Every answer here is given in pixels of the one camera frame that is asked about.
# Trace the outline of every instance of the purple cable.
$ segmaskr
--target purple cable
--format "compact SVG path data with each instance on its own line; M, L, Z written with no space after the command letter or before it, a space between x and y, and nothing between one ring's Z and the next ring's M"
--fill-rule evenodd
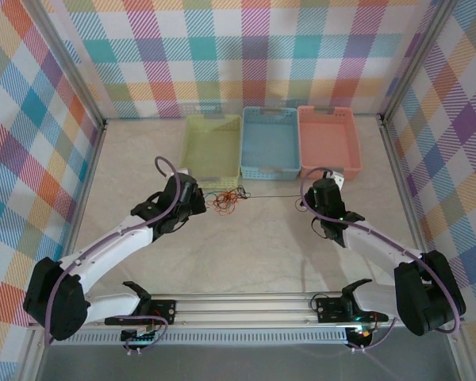
M136 320L143 320L143 319L152 319L152 320L157 320L157 321L161 321L163 324L164 324L164 329L162 331L162 333L150 344L148 344L146 347L144 347L143 349L141 349L142 352L146 352L146 351L149 351L150 349L152 349L159 341L162 340L162 338L164 337L164 335L166 334L167 332L167 327L169 326L169 323L167 322L166 319L164 319L163 317L161 316L155 316L155 315L152 315L152 316L144 316L144 315L139 315L139 316L127 316L127 315L118 315L118 316L114 316L114 318L118 318L118 319L136 319ZM126 340L125 341L125 349L127 349L130 353L130 351L132 350L131 348L129 348L129 342L130 342L130 339L129 340Z
M162 156L157 156L155 158L155 167L157 168L157 170L161 174L163 174L163 172L160 170L159 160L162 160L164 163L166 163L167 166L171 169L171 171L173 172L173 174L175 176L176 192L175 192L175 198L173 198L173 202L169 205L169 207L166 210L164 210L157 217L154 217L154 218L152 218L148 221L145 221L145 222L141 222L138 225L130 226L127 229L123 229L121 232L112 233L109 236L102 238L100 241L97 241L90 248L88 248L88 250L86 250L83 254L81 254L81 256L79 256L76 260L74 260L71 264L69 264L67 266L67 268L62 272L60 277L56 280L55 285L53 286L53 288L51 290L51 294L49 295L48 304L46 305L46 317L45 317L45 322L44 322L44 346L48 347L51 344L51 341L52 341L52 337L51 337L51 334L50 334L50 332L51 332L51 315L52 315L52 311L53 311L53 302L55 301L56 292L60 288L60 284L62 283L63 278L65 278L77 266L76 262L80 261L80 260L84 260L94 250L96 250L97 248L100 248L105 243L111 241L115 237L123 236L124 234L126 234L126 233L128 233L132 230L135 230L135 229L141 229L141 228L145 227L146 225L151 224L152 222L156 222L156 221L160 220L161 218L166 217L173 210L173 208L175 207L176 203L178 202L178 200L180 198L180 194L182 193L182 184L180 183L180 177L178 175L178 172L176 171L175 166L173 164L171 164L171 162L168 159L166 159Z
M454 317L454 321L455 321L455 325L453 326L452 329L441 329L441 328L437 328L436 330L439 331L439 332L442 332L442 333L446 333L446 334L450 334L450 333L454 333L454 332L457 332L459 329L460 329L460 319L459 319L459 309L457 308L456 304L455 304L455 301L453 300L453 298L451 297L450 295L450 291L448 291L448 289L446 288L446 286L444 286L444 283L443 281L441 281L441 279L439 278L439 276L437 276L437 274L423 261L421 260L420 258L418 258L417 256L415 256L414 254L412 254L409 250L406 250L404 248L402 248L399 244L397 244L396 242L393 242L391 239L389 239L388 237L385 237L383 236L381 233L379 232L376 232L375 230L373 229L369 229L365 226L362 226L362 225L359 225L359 224L355 224L354 222L349 222L349 221L341 221L341 220L337 220L335 218L330 218L330 217L325 217L323 216L322 214L319 214L318 212L316 212L313 208L310 207L310 205L307 203L307 200L305 199L305 191L303 189L303 185L305 184L305 181L307 181L307 179L309 178L309 176L314 173L315 171L322 171L322 172L330 172L330 173L333 173L333 171L331 169L327 169L327 168L324 168L324 167L317 167L317 168L314 168L314 169L311 169L309 172L307 172L307 174L305 175L305 177L303 179L301 179L301 184L300 184L300 195L301 195L301 199L303 200L303 204L305 205L305 208L307 208L308 210L310 210L310 212L315 215L316 217L320 218L321 220L325 220L325 221L328 221L328 222L334 222L334 223L337 223L337 224L344 224L344 225L348 225L348 226L351 226L353 228L357 228L357 229L360 229L364 232L367 232L368 234L372 234L373 236L376 236L378 239L380 239L381 241L387 243L389 246L391 246L392 248L398 250L399 252L402 252L404 254L406 254L409 258L411 258L412 260L415 260L424 270L426 270L426 272L432 277L432 279L434 279L434 281L437 283L437 286L439 286L439 288L441 289L441 291L443 292L444 294L444 297L448 300L448 302L450 303L450 307L451 307L451 312L453 313L453 317Z

